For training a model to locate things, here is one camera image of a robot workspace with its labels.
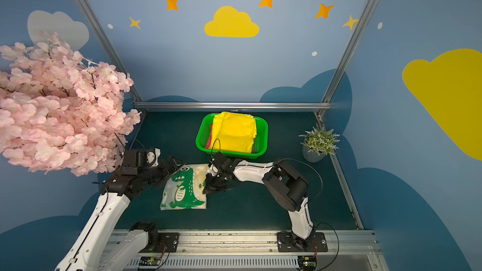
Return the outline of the white green dinosaur raincoat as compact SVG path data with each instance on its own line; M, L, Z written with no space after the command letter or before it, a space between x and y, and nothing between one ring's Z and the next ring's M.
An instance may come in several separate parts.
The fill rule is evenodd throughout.
M164 187L160 210L206 209L207 196L203 190L207 174L207 164L190 164L179 168Z

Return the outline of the pink raincoat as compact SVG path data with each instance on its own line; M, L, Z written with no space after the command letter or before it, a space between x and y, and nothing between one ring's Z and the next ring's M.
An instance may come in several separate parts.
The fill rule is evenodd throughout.
M207 142L206 142L206 145L205 145L205 149L210 149L210 147L212 145L212 130L213 130L213 124L210 124L209 135L208 135L208 139L207 139Z

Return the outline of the plain yellow raincoat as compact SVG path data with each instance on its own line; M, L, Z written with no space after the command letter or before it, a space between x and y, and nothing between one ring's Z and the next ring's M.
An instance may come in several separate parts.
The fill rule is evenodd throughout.
M219 149L250 153L257 135L256 120L251 115L222 112L214 117L212 146Z

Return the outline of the green plastic mesh basket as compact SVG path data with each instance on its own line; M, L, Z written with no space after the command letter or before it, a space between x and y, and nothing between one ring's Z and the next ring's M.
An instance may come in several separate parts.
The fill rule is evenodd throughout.
M228 151L223 149L220 150L219 143L216 143L216 146L214 148L212 148L211 145L210 149L205 149L205 145L209 135L209 127L210 124L213 124L213 120L216 115L218 115L218 113L211 113L206 115L200 124L200 128L195 139L196 147L200 151L203 151L207 154L210 154L211 151L213 151L213 153L221 151L226 156L246 159L257 159L266 153L268 148L269 126L268 123L261 117L254 117L254 119L256 120L257 135L254 138L254 143L252 145L250 153Z

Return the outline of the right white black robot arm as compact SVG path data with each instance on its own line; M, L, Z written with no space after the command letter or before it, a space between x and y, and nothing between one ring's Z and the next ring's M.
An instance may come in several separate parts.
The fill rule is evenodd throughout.
M276 202L289 213L291 240L297 247L307 247L315 237L315 226L309 212L308 183L285 159L274 163L251 163L231 160L216 153L208 164L203 194L227 190L227 184L253 182L264 185Z

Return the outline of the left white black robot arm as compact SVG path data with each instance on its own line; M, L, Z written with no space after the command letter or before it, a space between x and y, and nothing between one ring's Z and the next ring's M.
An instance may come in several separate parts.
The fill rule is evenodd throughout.
M163 186L185 165L174 156L166 161L157 148L127 150L104 182L97 204L57 270L123 270L139 252L167 251L154 223L137 222L106 257L102 254L120 217L147 185Z

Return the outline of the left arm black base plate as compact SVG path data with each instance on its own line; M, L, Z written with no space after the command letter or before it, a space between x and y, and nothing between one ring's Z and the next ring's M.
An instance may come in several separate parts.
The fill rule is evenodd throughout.
M179 233L148 233L148 244L139 253L173 253L177 251Z

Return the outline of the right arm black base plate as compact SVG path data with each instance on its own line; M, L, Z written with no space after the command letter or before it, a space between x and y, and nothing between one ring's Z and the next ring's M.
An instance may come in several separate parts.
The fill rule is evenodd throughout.
M324 233L311 232L311 235L303 240L292 232L277 232L277 247L279 252L328 252L328 242Z

